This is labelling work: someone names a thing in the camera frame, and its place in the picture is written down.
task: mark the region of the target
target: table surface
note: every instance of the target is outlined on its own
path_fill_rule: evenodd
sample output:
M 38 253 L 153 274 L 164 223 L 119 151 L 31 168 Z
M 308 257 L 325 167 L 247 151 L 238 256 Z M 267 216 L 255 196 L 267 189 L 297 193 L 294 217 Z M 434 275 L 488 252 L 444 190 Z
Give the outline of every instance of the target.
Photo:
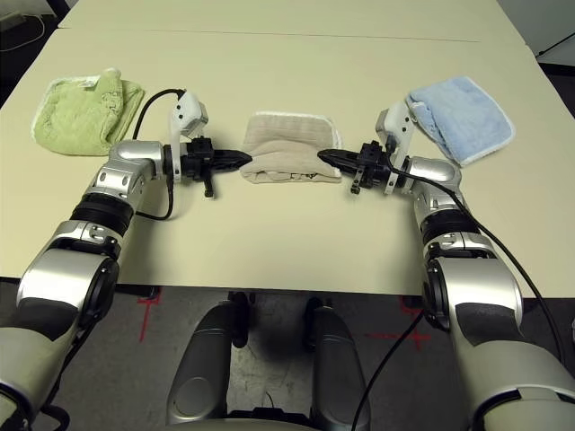
M 196 93 L 210 116 L 205 131 L 219 148 L 241 145 L 255 111 L 284 110 L 331 117 L 344 146 L 357 151 L 376 138 L 379 111 L 410 89 L 469 75 L 507 112 L 517 137 L 463 170 L 466 200 L 544 295 L 573 296 L 575 121 L 529 49 L 345 37 L 57 30 L 0 111 L 3 277 L 22 274 L 105 161 L 53 154 L 32 141 L 42 94 L 57 77 L 109 66 L 141 83 L 147 96 L 167 87 Z M 159 100 L 140 137 L 167 142 L 172 107 L 169 98 Z M 410 154 L 441 157 L 419 131 Z M 254 185 L 230 172 L 214 184 L 215 200 L 203 198 L 201 183 L 178 185 L 170 221 L 134 218 L 120 282 L 420 292 L 421 244 L 409 198 L 378 189 L 354 196 L 348 178 Z M 145 210 L 164 211 L 164 195 L 158 182 Z
M 496 0 L 81 0 L 60 27 L 524 43 Z

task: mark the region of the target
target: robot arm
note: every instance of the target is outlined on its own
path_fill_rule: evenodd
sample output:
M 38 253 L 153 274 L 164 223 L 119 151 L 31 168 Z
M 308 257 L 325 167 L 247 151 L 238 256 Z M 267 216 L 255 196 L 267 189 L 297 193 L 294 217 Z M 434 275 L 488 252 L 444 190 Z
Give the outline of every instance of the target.
M 109 310 L 122 237 L 146 184 L 164 175 L 164 160 L 158 142 L 115 146 L 24 273 L 13 324 L 0 329 L 0 424 L 32 422 L 78 335 Z
M 407 106 L 400 102 L 376 124 L 387 152 L 374 141 L 363 144 L 359 154 L 323 150 L 318 155 L 355 175 L 353 193 L 382 185 L 386 194 L 397 189 L 413 197 L 423 241 L 426 318 L 451 335 L 472 430 L 572 429 L 575 380 L 551 353 L 522 335 L 518 283 L 490 239 L 449 194 L 410 178 L 433 180 L 464 202 L 455 166 L 405 157 L 412 128 Z

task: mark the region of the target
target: black cable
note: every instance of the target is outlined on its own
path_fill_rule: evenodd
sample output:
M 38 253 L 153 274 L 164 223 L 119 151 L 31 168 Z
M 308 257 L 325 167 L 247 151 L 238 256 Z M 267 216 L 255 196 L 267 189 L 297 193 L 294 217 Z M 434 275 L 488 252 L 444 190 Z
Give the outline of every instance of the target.
M 142 110 L 140 111 L 140 115 L 137 118 L 136 126 L 134 127 L 134 133 L 132 134 L 132 139 L 137 139 L 137 135 L 139 134 L 140 128 L 142 127 L 142 121 L 144 120 L 144 116 L 146 115 L 148 108 L 152 105 L 152 103 L 154 103 L 154 101 L 156 101 L 157 99 L 159 99 L 162 96 L 165 96 L 166 94 L 176 94 L 178 96 L 178 99 L 180 99 L 184 93 L 186 93 L 186 91 L 182 90 L 182 89 L 168 88 L 166 90 L 161 90 L 160 92 L 157 92 L 152 97 L 150 97 L 147 100 L 147 102 L 144 104 L 144 107 L 142 108 Z M 170 218 L 170 216 L 172 215 L 172 211 L 173 211 L 173 173 L 172 172 L 166 173 L 165 183 L 166 183 L 166 188 L 168 189 L 168 209 L 167 209 L 165 215 L 151 215 L 148 213 L 144 213 L 142 211 L 137 211 L 136 212 L 137 216 L 142 216 L 145 218 L 149 218 L 150 220 L 156 220 L 156 221 L 163 221 L 163 220 L 167 220 L 168 218 Z
M 273 399 L 271 398 L 271 395 L 270 395 L 270 393 L 269 393 L 268 391 L 266 391 L 266 395 L 268 395 L 268 398 L 270 399 L 271 407 L 272 407 L 273 409 L 275 409 L 276 406 L 274 405 Z
M 66 431 L 68 429 L 70 425 L 70 415 L 61 407 L 44 404 L 40 411 L 60 423 L 57 428 L 54 428 L 54 431 Z
M 511 251 L 509 251 L 509 249 L 505 246 L 505 244 L 503 242 L 501 242 L 501 240 L 497 236 L 495 236 L 494 233 L 492 233 L 489 229 L 487 229 L 483 224 L 481 224 L 471 214 L 469 209 L 467 209 L 467 207 L 463 204 L 463 202 L 461 202 L 461 200 L 459 200 L 459 198 L 457 197 L 456 193 L 453 190 L 448 189 L 447 187 L 445 187 L 445 186 L 443 186 L 443 185 L 441 185 L 441 184 L 439 184 L 433 180 L 430 180 L 428 178 L 419 177 L 417 175 L 412 175 L 410 173 L 395 169 L 392 166 L 391 161 L 389 160 L 389 157 L 386 157 L 385 161 L 387 163 L 387 166 L 391 169 L 391 171 L 393 173 L 396 173 L 398 175 L 403 175 L 404 177 L 411 178 L 412 180 L 425 182 L 425 183 L 427 183 L 433 187 L 440 189 L 444 193 L 447 193 L 448 196 L 450 198 L 452 198 L 453 201 L 456 203 L 457 207 L 461 210 L 461 212 L 464 213 L 467 217 L 469 217 L 469 219 L 475 223 L 475 225 L 477 226 L 477 228 L 480 231 L 483 231 L 483 233 L 485 233 L 487 236 L 489 236 L 489 238 L 498 245 L 498 247 L 505 253 L 505 255 L 509 258 L 509 260 L 511 260 L 511 263 L 513 263 L 515 268 L 517 268 L 517 270 L 521 274 L 521 277 L 523 277 L 525 279 L 525 281 L 529 285 L 529 288 L 531 289 L 531 291 L 535 295 L 537 302 L 539 302 L 539 305 L 541 305 L 541 309 L 543 310 L 543 313 L 545 315 L 545 318 L 547 319 L 547 323 L 549 323 L 549 327 L 550 327 L 551 333 L 553 335 L 555 347 L 557 348 L 557 357 L 558 357 L 559 361 L 563 364 L 563 366 L 565 366 L 565 355 L 563 353 L 563 345 L 561 343 L 561 338 L 559 336 L 559 330 L 557 328 L 557 323 L 555 322 L 555 319 L 551 315 L 551 311 L 549 310 L 549 307 L 547 306 L 545 299 L 543 299 L 543 297 L 541 296 L 539 289 L 537 289 L 537 287 L 535 286 L 535 283 L 533 282 L 533 280 L 531 279 L 529 274 L 527 274 L 527 272 L 523 269 L 523 267 L 521 266 L 519 261 L 515 258 L 515 256 L 513 256 L 513 254 L 511 253 Z
M 132 139 L 137 139 L 137 134 L 140 133 L 140 128 L 142 127 L 142 121 L 144 120 L 146 111 L 150 107 L 150 105 L 152 105 L 152 103 L 154 103 L 160 97 L 165 96 L 166 94 L 175 94 L 178 96 L 178 99 L 180 99 L 185 92 L 186 92 L 185 90 L 181 90 L 179 88 L 167 88 L 165 90 L 157 92 L 152 97 L 150 97 L 144 104 L 142 110 L 140 111 L 140 115 L 137 118 L 136 126 L 134 127 L 134 133 L 132 134 Z
M 67 367 L 70 365 L 70 362 L 72 362 L 72 359 L 74 359 L 75 354 L 78 353 L 80 348 L 84 345 L 85 341 L 88 339 L 88 337 L 92 333 L 95 326 L 96 326 L 96 322 L 92 323 L 90 326 L 88 326 L 84 330 L 84 332 L 82 332 L 82 335 L 77 337 L 74 340 L 74 342 L 72 343 L 72 348 L 70 348 L 70 351 L 68 351 L 68 353 L 66 354 L 66 357 L 64 358 L 64 364 L 62 364 L 62 368 L 60 369 L 60 373 L 57 376 L 57 379 L 56 379 L 56 382 L 54 383 L 54 386 L 52 386 L 52 390 L 50 391 L 50 394 L 48 395 L 48 397 L 46 398 L 46 401 L 44 402 L 44 406 L 49 406 L 52 403 L 52 401 L 54 400 L 54 397 L 56 397 L 56 394 L 58 393 L 58 390 L 60 389 L 60 383 L 62 382 L 62 374 L 67 369 Z
M 560 41 L 558 41 L 557 43 L 553 43 L 551 47 L 549 47 L 548 49 L 544 49 L 543 51 L 539 51 L 539 54 L 537 54 L 535 56 L 535 58 L 539 58 L 540 56 L 542 56 L 544 53 L 551 51 L 553 48 L 555 48 L 557 45 L 561 45 L 565 40 L 572 38 L 573 36 L 575 36 L 575 31 L 568 35 L 566 38 L 561 39 Z
M 423 311 L 420 311 L 420 313 L 417 315 L 417 317 L 415 318 L 415 320 L 411 323 L 411 325 L 409 326 L 409 328 L 407 330 L 405 330 L 405 332 L 401 335 L 401 337 L 399 337 L 395 342 L 394 345 L 392 346 L 392 348 L 389 349 L 389 351 L 385 354 L 384 358 L 382 359 L 382 361 L 379 363 L 379 365 L 377 366 L 377 369 L 374 371 L 373 375 L 371 376 L 371 379 L 369 380 L 369 383 L 367 384 L 366 389 L 363 392 L 363 396 L 361 397 L 361 401 L 359 402 L 358 408 L 356 409 L 356 414 L 353 417 L 353 423 L 351 425 L 351 431 L 355 431 L 356 427 L 358 426 L 358 421 L 359 421 L 359 415 L 361 414 L 361 410 L 363 409 L 364 404 L 367 401 L 367 397 L 369 397 L 369 392 L 371 391 L 371 388 L 373 388 L 374 383 L 377 380 L 377 377 L 381 374 L 382 370 L 384 369 L 385 364 L 387 364 L 387 362 L 389 361 L 389 359 L 392 357 L 392 355 L 395 353 L 395 350 L 397 350 L 397 348 L 403 343 L 403 341 L 405 339 L 407 339 L 407 337 L 411 334 L 411 332 L 415 329 L 415 327 L 417 326 L 417 324 L 421 321 L 421 318 L 423 317 Z

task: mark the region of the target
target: floor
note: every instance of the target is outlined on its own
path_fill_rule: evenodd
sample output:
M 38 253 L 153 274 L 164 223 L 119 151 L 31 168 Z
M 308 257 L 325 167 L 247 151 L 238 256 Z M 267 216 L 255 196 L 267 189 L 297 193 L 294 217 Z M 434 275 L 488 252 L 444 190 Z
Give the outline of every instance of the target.
M 47 35 L 42 40 L 0 54 L 1 103 L 54 27 L 54 23 L 47 22 Z M 26 40 L 37 31 L 34 23 L 28 22 L 13 31 L 11 40 L 3 34 L 2 48 Z M 546 72 L 575 116 L 575 77 Z M 15 285 L 0 285 L 0 324 L 9 321 L 15 294 Z M 57 405 L 66 408 L 72 417 L 71 429 L 160 428 L 166 396 L 190 334 L 201 316 L 226 294 L 217 289 L 165 288 L 159 303 L 116 295 L 108 317 L 66 371 L 56 397 Z M 256 323 L 248 346 L 233 351 L 230 409 L 269 406 L 268 392 L 274 404 L 285 411 L 308 413 L 312 357 L 302 350 L 300 342 L 300 317 L 308 297 L 299 293 L 257 294 Z M 331 299 L 354 334 L 364 374 L 370 376 L 394 338 L 409 325 L 412 314 L 396 296 L 337 294 Z M 550 306 L 567 348 L 568 368 L 575 374 L 571 338 L 575 300 L 551 300 Z M 526 314 L 523 331 L 553 351 L 538 308 Z M 464 393 L 448 335 L 422 322 L 417 334 L 397 351 L 381 375 L 371 395 L 371 406 L 372 429 L 463 429 Z M 54 425 L 51 419 L 40 416 L 34 429 L 51 430 Z

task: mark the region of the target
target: cloth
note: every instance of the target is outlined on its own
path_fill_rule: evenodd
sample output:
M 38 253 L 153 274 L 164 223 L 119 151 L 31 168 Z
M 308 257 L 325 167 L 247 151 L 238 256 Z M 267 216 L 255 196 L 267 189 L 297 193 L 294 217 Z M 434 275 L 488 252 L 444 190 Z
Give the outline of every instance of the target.
M 414 90 L 406 101 L 420 127 L 460 166 L 502 148 L 515 136 L 499 104 L 467 76 Z
M 340 182 L 340 170 L 317 156 L 326 148 L 341 148 L 340 134 L 326 117 L 256 112 L 243 141 L 243 151 L 253 160 L 240 173 L 253 183 Z
M 126 134 L 144 90 L 120 71 L 52 82 L 32 123 L 32 137 L 50 151 L 106 155 Z

